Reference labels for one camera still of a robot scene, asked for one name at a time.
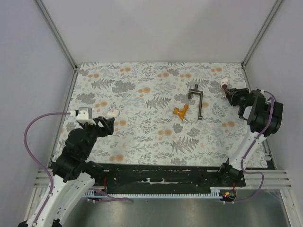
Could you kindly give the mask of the brown faucet with chrome cap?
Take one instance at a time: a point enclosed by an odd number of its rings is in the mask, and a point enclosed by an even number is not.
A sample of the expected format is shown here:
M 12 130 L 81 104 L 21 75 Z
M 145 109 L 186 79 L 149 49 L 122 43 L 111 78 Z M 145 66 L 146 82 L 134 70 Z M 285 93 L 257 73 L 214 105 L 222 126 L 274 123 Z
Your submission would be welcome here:
M 229 91 L 228 88 L 223 89 L 224 90 L 224 94 L 225 94 L 225 98 L 230 99 L 231 98 L 231 93 Z

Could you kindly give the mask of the white pipe elbow fitting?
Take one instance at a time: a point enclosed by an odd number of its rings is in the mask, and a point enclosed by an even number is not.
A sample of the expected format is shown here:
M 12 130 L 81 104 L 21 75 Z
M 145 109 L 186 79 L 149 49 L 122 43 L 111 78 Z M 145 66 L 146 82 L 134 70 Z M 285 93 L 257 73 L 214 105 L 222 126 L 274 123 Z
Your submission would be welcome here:
M 223 89 L 226 89 L 227 86 L 228 86 L 228 79 L 227 78 L 224 78 L 220 81 L 220 86 L 223 88 Z

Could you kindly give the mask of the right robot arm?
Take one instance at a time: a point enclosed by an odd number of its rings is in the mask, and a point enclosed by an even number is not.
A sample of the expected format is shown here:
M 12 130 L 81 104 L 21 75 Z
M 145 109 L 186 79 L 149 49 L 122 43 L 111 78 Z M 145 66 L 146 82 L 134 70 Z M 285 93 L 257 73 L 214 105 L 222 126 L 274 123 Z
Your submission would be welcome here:
M 279 130 L 284 105 L 278 102 L 272 93 L 265 90 L 228 88 L 226 84 L 223 84 L 222 88 L 229 104 L 239 107 L 238 116 L 248 125 L 243 141 L 226 162 L 222 163 L 217 174 L 218 183 L 228 186 L 233 181 L 241 180 L 253 152 L 270 135 Z

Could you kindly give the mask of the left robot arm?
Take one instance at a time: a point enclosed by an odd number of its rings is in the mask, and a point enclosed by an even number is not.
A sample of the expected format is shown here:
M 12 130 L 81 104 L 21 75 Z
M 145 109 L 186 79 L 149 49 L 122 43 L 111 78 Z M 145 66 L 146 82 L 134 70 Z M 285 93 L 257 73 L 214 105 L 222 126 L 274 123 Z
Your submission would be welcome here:
M 50 183 L 31 218 L 20 227 L 62 227 L 75 205 L 93 185 L 104 181 L 103 168 L 87 161 L 98 138 L 114 132 L 114 118 L 79 120 L 69 132 L 61 155 L 46 170 Z

